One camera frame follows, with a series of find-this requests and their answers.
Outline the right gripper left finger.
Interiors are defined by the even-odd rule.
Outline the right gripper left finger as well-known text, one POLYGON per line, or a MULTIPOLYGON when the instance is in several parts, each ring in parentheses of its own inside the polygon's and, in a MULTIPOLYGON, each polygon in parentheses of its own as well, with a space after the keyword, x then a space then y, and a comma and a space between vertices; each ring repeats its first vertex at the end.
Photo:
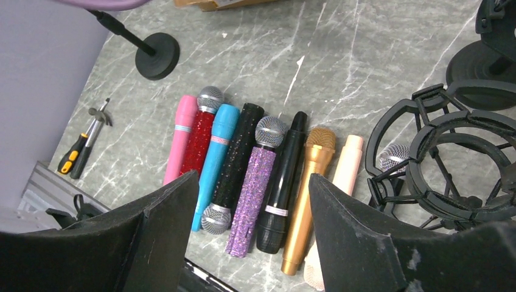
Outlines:
POLYGON ((197 200, 198 173, 66 228, 73 234, 63 291, 176 291, 197 200))

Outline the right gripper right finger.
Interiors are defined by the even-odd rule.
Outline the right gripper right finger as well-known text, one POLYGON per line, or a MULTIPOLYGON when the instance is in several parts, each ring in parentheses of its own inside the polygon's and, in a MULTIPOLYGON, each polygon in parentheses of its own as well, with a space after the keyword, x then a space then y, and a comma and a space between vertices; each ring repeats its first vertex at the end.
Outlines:
POLYGON ((451 291, 449 236, 374 210, 329 182, 309 182, 326 291, 451 291))

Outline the beige plastic microphone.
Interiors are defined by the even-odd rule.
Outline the beige plastic microphone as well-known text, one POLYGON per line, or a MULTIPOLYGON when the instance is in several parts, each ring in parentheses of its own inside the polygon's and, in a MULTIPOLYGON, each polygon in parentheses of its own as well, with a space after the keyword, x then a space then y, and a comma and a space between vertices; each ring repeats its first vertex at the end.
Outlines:
MULTIPOLYGON (((335 169, 332 183, 347 195, 352 195, 362 157, 363 138, 348 135, 335 169)), ((305 258, 304 280, 317 291, 324 291, 324 280, 315 240, 305 258)))

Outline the plain black microphone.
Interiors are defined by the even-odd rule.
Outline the plain black microphone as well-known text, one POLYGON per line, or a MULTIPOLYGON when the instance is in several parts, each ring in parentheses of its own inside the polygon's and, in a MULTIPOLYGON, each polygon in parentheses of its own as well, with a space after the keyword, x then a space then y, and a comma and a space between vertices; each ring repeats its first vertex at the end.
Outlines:
POLYGON ((290 197, 299 180, 298 167, 307 137, 308 115, 299 111, 279 147, 256 224, 256 248, 277 254, 287 232, 290 197))

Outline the black silver-head microphone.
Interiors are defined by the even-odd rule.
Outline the black silver-head microphone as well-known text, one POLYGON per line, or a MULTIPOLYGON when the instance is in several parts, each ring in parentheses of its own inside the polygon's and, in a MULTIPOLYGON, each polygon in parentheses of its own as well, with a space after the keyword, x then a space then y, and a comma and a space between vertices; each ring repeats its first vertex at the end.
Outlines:
POLYGON ((387 171, 408 158, 409 146, 403 144, 391 144, 387 146, 379 157, 380 170, 387 171))

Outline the gold microphone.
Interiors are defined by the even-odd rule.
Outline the gold microphone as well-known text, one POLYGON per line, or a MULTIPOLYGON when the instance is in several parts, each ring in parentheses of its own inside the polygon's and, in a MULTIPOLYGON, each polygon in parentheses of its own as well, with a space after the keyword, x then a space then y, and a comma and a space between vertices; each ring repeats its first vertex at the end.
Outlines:
POLYGON ((324 175, 335 153, 336 135, 322 127, 313 128, 305 143, 301 182, 283 252, 281 271, 294 276, 305 256, 312 230, 309 181, 313 173, 324 175))

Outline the black tripod shock-mount stand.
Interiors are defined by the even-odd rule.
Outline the black tripod shock-mount stand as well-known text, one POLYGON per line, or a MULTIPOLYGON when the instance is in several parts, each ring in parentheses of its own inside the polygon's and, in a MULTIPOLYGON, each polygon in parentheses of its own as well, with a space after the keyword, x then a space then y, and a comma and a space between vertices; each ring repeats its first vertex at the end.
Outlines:
POLYGON ((397 206, 416 204, 430 214, 422 228, 463 231, 482 223, 515 219, 515 163, 504 150, 515 147, 515 120, 485 110, 469 110, 442 84, 415 92, 392 106, 374 127, 366 147, 369 205, 393 216, 397 206), (391 125, 410 113, 416 135, 406 160, 382 171, 380 143, 391 125), (439 154, 441 144, 456 144, 488 156, 500 178, 485 198, 461 195, 439 154))

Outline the black glitter microphone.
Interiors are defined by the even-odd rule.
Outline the black glitter microphone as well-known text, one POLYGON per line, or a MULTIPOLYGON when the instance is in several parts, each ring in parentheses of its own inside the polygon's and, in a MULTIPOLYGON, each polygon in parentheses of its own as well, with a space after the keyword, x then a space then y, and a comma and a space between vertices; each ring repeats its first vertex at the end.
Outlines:
POLYGON ((211 203, 201 217, 204 231, 220 235, 229 229, 242 189, 251 150, 255 145, 255 129, 265 110, 254 103, 245 103, 232 134, 221 167, 211 203))

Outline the purple glitter microphone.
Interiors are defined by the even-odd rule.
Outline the purple glitter microphone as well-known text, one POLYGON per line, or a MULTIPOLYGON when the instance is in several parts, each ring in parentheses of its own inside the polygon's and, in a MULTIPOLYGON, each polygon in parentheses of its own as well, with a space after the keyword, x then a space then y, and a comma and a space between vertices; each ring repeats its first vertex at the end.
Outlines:
POLYGON ((244 258, 248 253, 276 159, 276 149, 283 142, 287 131, 287 125, 280 118, 274 116, 261 118, 256 126, 256 145, 253 147, 248 161, 225 248, 226 253, 233 257, 244 258))

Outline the pink microphone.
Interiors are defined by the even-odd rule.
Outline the pink microphone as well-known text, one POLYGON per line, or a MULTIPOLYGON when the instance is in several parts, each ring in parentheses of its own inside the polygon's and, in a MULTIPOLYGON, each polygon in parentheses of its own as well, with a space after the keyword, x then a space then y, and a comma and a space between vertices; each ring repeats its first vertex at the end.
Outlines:
POLYGON ((163 185, 180 176, 184 154, 197 111, 197 98, 191 95, 182 96, 175 113, 175 128, 163 185))

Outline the blue microphone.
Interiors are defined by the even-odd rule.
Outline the blue microphone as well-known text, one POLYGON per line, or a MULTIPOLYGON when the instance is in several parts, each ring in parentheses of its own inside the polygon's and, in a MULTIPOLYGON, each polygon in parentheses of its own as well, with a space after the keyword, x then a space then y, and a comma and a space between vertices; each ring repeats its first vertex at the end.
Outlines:
POLYGON ((229 104, 219 107, 212 125, 211 139, 199 178, 199 193, 191 230, 201 229, 201 218, 214 196, 215 186, 236 128, 240 110, 229 104))

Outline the red glitter microphone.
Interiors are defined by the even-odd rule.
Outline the red glitter microphone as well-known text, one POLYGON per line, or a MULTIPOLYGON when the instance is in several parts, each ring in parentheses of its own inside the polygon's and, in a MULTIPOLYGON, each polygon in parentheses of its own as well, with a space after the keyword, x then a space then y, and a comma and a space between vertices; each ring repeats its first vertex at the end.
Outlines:
POLYGON ((223 101, 223 93, 216 86, 206 86, 198 95, 198 111, 193 120, 180 175, 191 170, 196 170, 199 175, 201 174, 211 140, 215 115, 223 101))

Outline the black clip round-base stand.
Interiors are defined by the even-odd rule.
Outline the black clip round-base stand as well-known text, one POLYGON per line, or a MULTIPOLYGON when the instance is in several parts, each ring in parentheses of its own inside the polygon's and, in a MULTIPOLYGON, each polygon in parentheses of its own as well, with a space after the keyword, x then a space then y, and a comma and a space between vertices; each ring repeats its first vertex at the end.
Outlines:
POLYGON ((177 66, 180 58, 180 45, 168 33, 154 33, 141 40, 130 32, 124 24, 106 12, 90 10, 89 13, 106 29, 135 45, 135 65, 138 72, 148 80, 161 80, 177 66))

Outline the black shock-mount round-base stand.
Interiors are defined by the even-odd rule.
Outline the black shock-mount round-base stand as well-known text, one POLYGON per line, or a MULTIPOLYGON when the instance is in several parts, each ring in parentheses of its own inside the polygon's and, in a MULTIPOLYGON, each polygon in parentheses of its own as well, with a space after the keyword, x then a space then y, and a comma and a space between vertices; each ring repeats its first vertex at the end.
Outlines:
POLYGON ((515 106, 515 1, 482 1, 475 19, 479 41, 463 47, 446 70, 456 98, 477 110, 515 106))

